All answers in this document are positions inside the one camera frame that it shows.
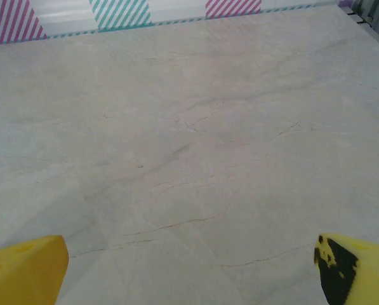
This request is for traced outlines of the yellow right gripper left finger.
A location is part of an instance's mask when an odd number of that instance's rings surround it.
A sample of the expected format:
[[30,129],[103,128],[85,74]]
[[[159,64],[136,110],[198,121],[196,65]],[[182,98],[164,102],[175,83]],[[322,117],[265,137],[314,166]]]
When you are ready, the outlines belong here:
[[0,305],[55,305],[68,264],[61,235],[0,248]]

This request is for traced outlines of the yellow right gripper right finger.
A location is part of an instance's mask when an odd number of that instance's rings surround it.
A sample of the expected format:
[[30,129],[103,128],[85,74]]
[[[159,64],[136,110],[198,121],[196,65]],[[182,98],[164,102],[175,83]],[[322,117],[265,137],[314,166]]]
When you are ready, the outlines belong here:
[[379,305],[379,244],[322,233],[314,264],[329,305]]

